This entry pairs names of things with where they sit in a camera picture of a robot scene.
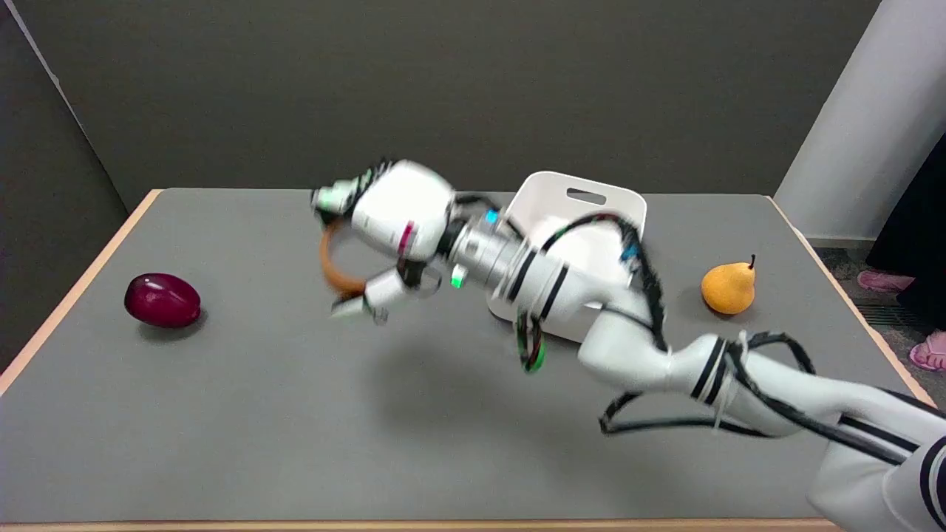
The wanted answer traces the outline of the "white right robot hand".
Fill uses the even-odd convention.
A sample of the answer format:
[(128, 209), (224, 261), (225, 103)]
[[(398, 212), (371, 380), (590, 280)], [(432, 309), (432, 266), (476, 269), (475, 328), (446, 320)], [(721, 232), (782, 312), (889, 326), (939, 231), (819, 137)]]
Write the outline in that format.
[[(382, 160), (357, 177), (314, 189), (310, 207), (322, 222), (322, 277), (338, 296), (331, 316), (368, 316), (383, 324), (394, 303), (419, 296), (454, 199), (449, 182), (409, 160)], [(332, 259), (334, 239), (345, 233), (393, 257), (395, 266), (365, 279), (345, 273)]]

